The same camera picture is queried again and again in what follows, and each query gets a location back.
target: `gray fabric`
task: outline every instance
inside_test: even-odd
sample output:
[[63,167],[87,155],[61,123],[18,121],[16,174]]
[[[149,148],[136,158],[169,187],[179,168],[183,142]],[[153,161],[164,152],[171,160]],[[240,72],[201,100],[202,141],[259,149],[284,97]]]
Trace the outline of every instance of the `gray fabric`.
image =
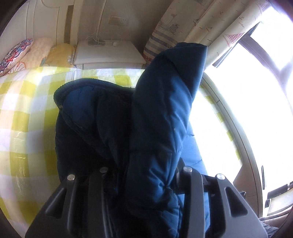
[[276,233],[276,231],[278,230],[278,227],[271,227],[271,226],[265,224],[264,222],[261,222],[261,224],[265,228],[265,231],[268,234],[268,238],[271,238]]

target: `dark blue fabric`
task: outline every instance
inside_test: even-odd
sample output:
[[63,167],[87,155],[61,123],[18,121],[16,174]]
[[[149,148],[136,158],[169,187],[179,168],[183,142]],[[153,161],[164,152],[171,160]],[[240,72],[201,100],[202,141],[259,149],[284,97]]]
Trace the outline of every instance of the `dark blue fabric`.
[[[81,79],[54,94],[60,109],[55,138],[60,180],[115,162],[118,196],[110,212],[119,237],[137,223],[152,237],[179,234],[184,197],[170,187],[179,158],[206,174],[188,122],[206,52],[206,46],[179,43],[160,53],[135,90]],[[207,228],[206,194],[205,211]]]

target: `headboard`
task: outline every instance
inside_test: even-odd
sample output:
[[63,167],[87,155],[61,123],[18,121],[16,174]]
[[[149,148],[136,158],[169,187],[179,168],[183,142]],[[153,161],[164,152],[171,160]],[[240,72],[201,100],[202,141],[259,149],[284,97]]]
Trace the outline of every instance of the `headboard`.
[[25,38],[48,37],[56,44],[77,44],[83,0],[28,0],[0,36],[0,61]]

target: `pillow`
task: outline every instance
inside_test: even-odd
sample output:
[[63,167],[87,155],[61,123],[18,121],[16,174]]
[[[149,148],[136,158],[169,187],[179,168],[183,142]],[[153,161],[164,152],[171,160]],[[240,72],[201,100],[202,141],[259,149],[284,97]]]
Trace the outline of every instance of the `pillow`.
[[0,77],[12,69],[31,49],[34,39],[25,39],[14,46],[0,63]]
[[8,73],[14,73],[23,69],[43,66],[47,56],[54,45],[54,41],[49,38],[39,38],[34,40],[34,44],[28,52]]
[[73,68],[74,47],[70,44],[62,43],[51,49],[45,64],[47,66]]

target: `red checkered triangle print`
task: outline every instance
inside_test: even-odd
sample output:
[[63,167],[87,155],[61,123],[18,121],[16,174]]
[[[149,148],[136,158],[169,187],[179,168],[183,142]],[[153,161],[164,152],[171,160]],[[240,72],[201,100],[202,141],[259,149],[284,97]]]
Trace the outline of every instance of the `red checkered triangle print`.
[[233,34],[233,35],[227,35],[227,37],[229,38],[229,40],[231,41],[232,44],[234,44],[235,42],[237,42],[242,36],[244,35],[243,33],[239,33],[239,34]]

